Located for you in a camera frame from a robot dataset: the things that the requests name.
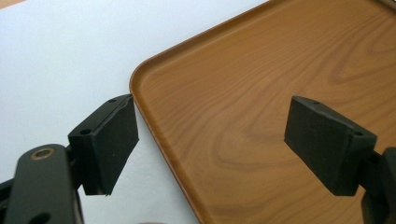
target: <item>white table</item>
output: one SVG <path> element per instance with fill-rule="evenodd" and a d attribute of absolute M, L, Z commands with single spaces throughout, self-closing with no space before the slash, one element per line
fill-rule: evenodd
<path fill-rule="evenodd" d="M 129 92 L 147 58 L 262 3 L 42 1 L 0 10 L 0 182 L 17 160 Z M 197 223 L 137 112 L 140 141 L 110 197 L 79 190 L 86 223 Z"/>

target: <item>tray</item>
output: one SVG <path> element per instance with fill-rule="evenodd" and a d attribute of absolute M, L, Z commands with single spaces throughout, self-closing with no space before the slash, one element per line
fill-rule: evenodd
<path fill-rule="evenodd" d="M 130 89 L 202 223 L 362 223 L 283 142 L 292 95 L 396 146 L 396 14 L 274 0 L 140 64 Z"/>

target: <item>white surface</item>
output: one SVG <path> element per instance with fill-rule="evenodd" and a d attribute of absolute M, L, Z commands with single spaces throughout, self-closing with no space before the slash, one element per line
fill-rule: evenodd
<path fill-rule="evenodd" d="M 68 145 L 106 100 L 129 92 L 147 58 L 262 0 L 41 1 L 0 9 L 0 182 L 25 151 Z M 197 223 L 148 128 L 113 194 L 87 197 L 86 223 Z"/>

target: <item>wooden tray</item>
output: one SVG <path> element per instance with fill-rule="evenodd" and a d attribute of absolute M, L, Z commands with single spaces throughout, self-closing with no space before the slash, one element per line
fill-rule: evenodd
<path fill-rule="evenodd" d="M 131 92 L 203 223 L 362 223 L 283 142 L 290 97 L 396 146 L 396 14 L 371 0 L 274 0 L 142 63 Z"/>

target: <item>brown tray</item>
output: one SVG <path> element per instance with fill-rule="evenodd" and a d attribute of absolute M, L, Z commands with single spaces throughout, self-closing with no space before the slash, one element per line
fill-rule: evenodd
<path fill-rule="evenodd" d="M 131 92 L 203 223 L 362 223 L 286 146 L 292 95 L 396 146 L 396 14 L 371 0 L 274 0 L 142 63 Z"/>

